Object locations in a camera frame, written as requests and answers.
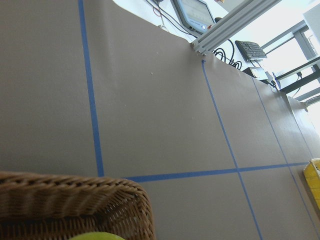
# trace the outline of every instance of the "green apple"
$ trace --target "green apple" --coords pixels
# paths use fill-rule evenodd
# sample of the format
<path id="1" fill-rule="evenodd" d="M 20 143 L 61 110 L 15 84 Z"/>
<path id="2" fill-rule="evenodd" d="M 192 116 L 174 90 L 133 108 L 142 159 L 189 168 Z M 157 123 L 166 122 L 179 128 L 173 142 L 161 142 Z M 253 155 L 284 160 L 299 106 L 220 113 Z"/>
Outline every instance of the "green apple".
<path id="1" fill-rule="evenodd" d="M 124 240 L 122 237 L 108 232 L 88 232 L 70 238 L 69 240 Z"/>

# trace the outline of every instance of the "black cable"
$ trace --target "black cable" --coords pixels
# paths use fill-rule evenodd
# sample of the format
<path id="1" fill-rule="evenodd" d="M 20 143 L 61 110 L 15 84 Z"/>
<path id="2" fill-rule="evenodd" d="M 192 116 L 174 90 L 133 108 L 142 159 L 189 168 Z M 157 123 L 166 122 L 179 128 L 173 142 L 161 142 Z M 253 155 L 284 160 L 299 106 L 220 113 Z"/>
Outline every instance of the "black cable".
<path id="1" fill-rule="evenodd" d="M 151 7 L 155 7 L 154 5 L 152 5 L 148 0 L 145 0 Z M 169 13 L 167 13 L 163 8 L 161 8 L 159 5 L 157 5 L 159 7 L 160 10 L 162 10 L 164 13 L 166 13 L 168 16 L 170 16 L 182 29 L 184 29 L 184 27 L 182 25 L 180 25 L 179 22 L 177 22 L 177 20 L 175 20 L 174 17 L 172 17 Z M 176 29 L 178 29 L 180 32 L 184 33 L 184 34 L 187 34 L 187 35 L 190 35 L 190 36 L 193 36 L 195 38 L 198 38 L 197 36 L 191 34 L 190 32 L 187 32 L 187 31 L 183 31 L 181 30 L 180 28 L 178 28 L 166 15 L 164 15 L 162 12 L 159 11 L 159 13 L 161 14 L 161 16 L 163 16 L 165 19 L 167 19 Z"/>
<path id="2" fill-rule="evenodd" d="M 301 87 L 299 87 L 298 91 L 296 91 L 296 93 L 292 96 L 292 98 L 294 98 L 294 96 L 300 91 Z"/>
<path id="3" fill-rule="evenodd" d="M 260 68 L 262 68 L 262 66 L 260 65 L 260 63 L 257 60 L 254 60 L 254 61 L 259 65 Z"/>
<path id="4" fill-rule="evenodd" d="M 226 62 L 227 60 L 229 60 L 230 63 L 231 63 L 231 64 L 230 64 L 231 66 L 235 67 L 235 68 L 238 69 L 238 70 L 241 70 L 242 65 L 243 65 L 242 62 L 241 62 L 241 61 L 236 61 L 236 62 L 234 62 L 233 59 L 227 58 L 225 51 L 224 51 L 221 47 L 215 49 L 212 53 L 213 53 L 215 56 L 221 55 L 221 59 L 220 59 L 221 61 L 222 61 L 223 59 L 224 59 L 224 62 Z"/>
<path id="5" fill-rule="evenodd" d="M 161 13 L 160 13 L 159 9 L 156 9 L 156 10 L 158 11 L 158 13 L 159 13 L 160 15 L 158 15 L 158 14 L 155 12 L 155 9 L 156 9 L 155 7 L 152 8 L 153 13 L 154 13 L 157 17 L 160 18 L 160 17 L 161 17 Z"/>
<path id="6" fill-rule="evenodd" d="M 229 61 L 229 65 L 231 65 L 232 62 L 233 62 L 233 60 L 234 60 L 235 45 L 234 45 L 234 43 L 233 43 L 230 39 L 228 39 L 227 41 L 228 41 L 229 43 L 231 43 L 231 45 L 232 45 L 232 55 L 231 55 L 231 59 L 230 59 L 230 61 Z"/>
<path id="7" fill-rule="evenodd" d="M 300 91 L 300 89 L 301 89 L 301 87 L 299 87 L 298 91 L 295 92 L 295 94 L 292 96 L 292 98 L 294 98 L 294 96 Z"/>
<path id="8" fill-rule="evenodd" d="M 241 70 L 242 68 L 242 62 L 241 61 L 236 61 L 232 66 L 237 68 L 238 70 Z"/>
<path id="9" fill-rule="evenodd" d="M 276 84 L 275 84 L 274 82 L 273 82 L 273 83 L 268 82 L 268 84 L 270 84 L 270 85 L 271 85 L 271 87 L 273 87 L 273 88 L 277 89 Z"/>
<path id="10" fill-rule="evenodd" d="M 315 99 L 315 98 L 318 98 L 318 97 L 320 97 L 320 95 L 318 95 L 318 96 L 313 96 L 312 98 L 309 98 L 309 99 L 306 100 L 306 101 L 310 101 L 310 100 Z"/>
<path id="11" fill-rule="evenodd" d="M 160 10 L 162 10 L 162 12 L 164 12 L 165 14 L 167 14 L 170 18 L 173 19 L 173 21 L 175 21 L 181 28 L 184 29 L 184 27 L 180 24 L 180 22 L 178 22 L 173 16 L 171 16 L 169 13 L 167 13 L 162 7 L 160 7 L 160 3 L 156 3 L 156 1 L 151 0 L 155 5 L 157 5 L 159 7 Z"/>
<path id="12" fill-rule="evenodd" d="M 277 89 L 277 84 L 276 84 L 276 82 L 273 81 L 273 80 L 271 80 L 271 83 L 272 83 L 272 86 L 273 86 L 275 89 Z"/>
<path id="13" fill-rule="evenodd" d="M 251 60 L 249 60 L 249 61 L 250 61 L 250 63 L 252 64 L 252 66 L 256 68 L 256 66 L 254 65 L 254 63 L 253 63 Z"/>
<path id="14" fill-rule="evenodd" d="M 216 50 L 214 50 L 213 51 L 213 54 L 215 55 L 215 56 L 217 56 L 218 54 L 220 54 L 221 55 L 221 61 L 223 60 L 223 58 L 224 58 L 224 62 L 226 62 L 227 61 L 227 57 L 226 57 L 226 52 L 225 52 L 225 50 L 223 50 L 221 47 L 219 47 L 219 48 L 217 48 Z"/>
<path id="15" fill-rule="evenodd" d="M 157 3 L 157 6 L 158 6 L 158 9 L 157 9 L 157 10 L 158 10 L 159 13 L 160 13 L 162 25 L 166 28 L 165 22 L 164 22 L 164 18 L 163 18 L 162 14 L 161 14 L 161 11 L 160 11 L 160 3 L 159 3 L 159 2 Z"/>

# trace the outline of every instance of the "black device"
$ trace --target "black device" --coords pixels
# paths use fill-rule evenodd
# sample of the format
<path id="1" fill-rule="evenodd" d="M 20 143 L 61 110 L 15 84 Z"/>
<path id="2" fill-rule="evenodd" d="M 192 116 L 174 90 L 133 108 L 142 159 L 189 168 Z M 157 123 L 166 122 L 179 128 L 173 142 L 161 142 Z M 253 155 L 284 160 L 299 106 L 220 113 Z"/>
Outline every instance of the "black device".
<path id="1" fill-rule="evenodd" d="M 215 24 L 208 5 L 202 0 L 172 0 L 175 11 L 183 26 L 189 31 L 201 35 L 208 30 L 210 25 Z"/>
<path id="2" fill-rule="evenodd" d="M 222 19 L 222 17 L 216 17 L 216 18 L 214 19 L 214 21 L 217 23 L 217 22 L 219 22 L 221 19 Z"/>
<path id="3" fill-rule="evenodd" d="M 265 70 L 262 67 L 247 67 L 245 70 L 243 70 L 242 72 L 250 75 L 251 77 L 254 77 L 255 79 L 264 82 L 265 84 L 269 84 L 268 83 L 268 76 L 265 72 Z"/>
<path id="4" fill-rule="evenodd" d="M 235 41 L 244 60 L 261 60 L 266 59 L 267 56 L 262 48 L 255 42 L 251 41 Z"/>

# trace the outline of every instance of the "metal frame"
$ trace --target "metal frame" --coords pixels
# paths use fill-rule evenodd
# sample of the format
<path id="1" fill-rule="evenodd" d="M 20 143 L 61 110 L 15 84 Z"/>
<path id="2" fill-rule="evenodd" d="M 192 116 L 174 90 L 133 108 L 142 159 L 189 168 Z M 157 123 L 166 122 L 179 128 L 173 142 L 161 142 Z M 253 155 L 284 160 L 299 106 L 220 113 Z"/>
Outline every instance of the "metal frame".
<path id="1" fill-rule="evenodd" d="M 193 41 L 194 51 L 203 55 L 212 52 L 231 36 L 235 35 L 253 20 L 281 0 L 245 0 L 229 14 L 214 24 L 210 30 Z"/>
<path id="2" fill-rule="evenodd" d="M 312 82 L 313 80 L 316 80 L 317 78 L 320 78 L 320 71 L 315 71 L 314 73 L 311 73 L 308 76 L 305 76 L 304 78 L 300 79 L 299 81 L 296 81 L 282 89 L 280 89 L 281 92 L 284 92 L 286 94 L 291 93 L 292 91 L 301 88 L 302 86 Z"/>
<path id="3" fill-rule="evenodd" d="M 305 105 L 308 107 L 308 106 L 310 106 L 312 104 L 316 104 L 318 102 L 320 102 L 320 95 L 315 96 L 315 97 L 305 101 Z"/>
<path id="4" fill-rule="evenodd" d="M 320 93 L 320 87 L 316 88 L 316 89 L 313 89 L 301 96 L 298 96 L 296 97 L 295 99 L 298 100 L 298 101 L 302 101 L 302 100 L 305 100 L 305 99 L 308 99 L 316 94 L 319 94 Z"/>
<path id="5" fill-rule="evenodd" d="M 310 59 L 316 57 L 317 55 L 316 55 L 315 51 L 313 50 L 313 48 L 311 47 L 308 39 L 306 38 L 306 36 L 304 34 L 304 32 L 307 31 L 308 29 L 309 29 L 308 27 L 306 29 L 302 28 L 299 31 L 296 31 L 293 34 L 293 36 L 295 37 L 297 43 L 299 44 L 306 59 L 310 60 Z M 312 68 L 313 72 L 316 72 L 316 71 L 320 70 L 319 67 L 320 67 L 320 64 L 317 63 L 317 64 L 313 65 L 311 68 Z"/>
<path id="6" fill-rule="evenodd" d="M 268 54 L 273 50 L 277 49 L 278 47 L 282 46 L 286 42 L 293 39 L 294 33 L 304 28 L 308 28 L 308 26 L 306 22 L 302 20 L 298 22 L 296 25 L 294 25 L 293 27 L 290 27 L 287 31 L 281 33 L 280 35 L 276 36 L 274 39 L 264 44 L 261 48 L 264 50 L 264 52 L 266 52 L 266 54 Z"/>
<path id="7" fill-rule="evenodd" d="M 305 64 L 296 67 L 295 69 L 292 69 L 291 71 L 288 71 L 280 76 L 277 76 L 275 78 L 275 80 L 280 81 L 282 79 L 285 79 L 291 75 L 294 75 L 296 73 L 301 72 L 303 69 L 309 68 L 311 66 L 317 66 L 316 64 L 320 62 L 320 56 L 315 56 L 313 58 L 311 58 L 308 62 L 306 62 Z"/>

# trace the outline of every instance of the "yellow box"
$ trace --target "yellow box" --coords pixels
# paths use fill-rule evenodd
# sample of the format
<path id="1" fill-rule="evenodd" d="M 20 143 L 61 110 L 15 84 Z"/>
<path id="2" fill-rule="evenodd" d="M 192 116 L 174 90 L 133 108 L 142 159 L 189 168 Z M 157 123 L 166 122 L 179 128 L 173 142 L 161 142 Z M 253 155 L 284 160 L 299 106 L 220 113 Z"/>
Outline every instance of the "yellow box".
<path id="1" fill-rule="evenodd" d="M 303 173 L 315 202 L 320 209 L 320 158 L 312 159 L 303 170 Z"/>

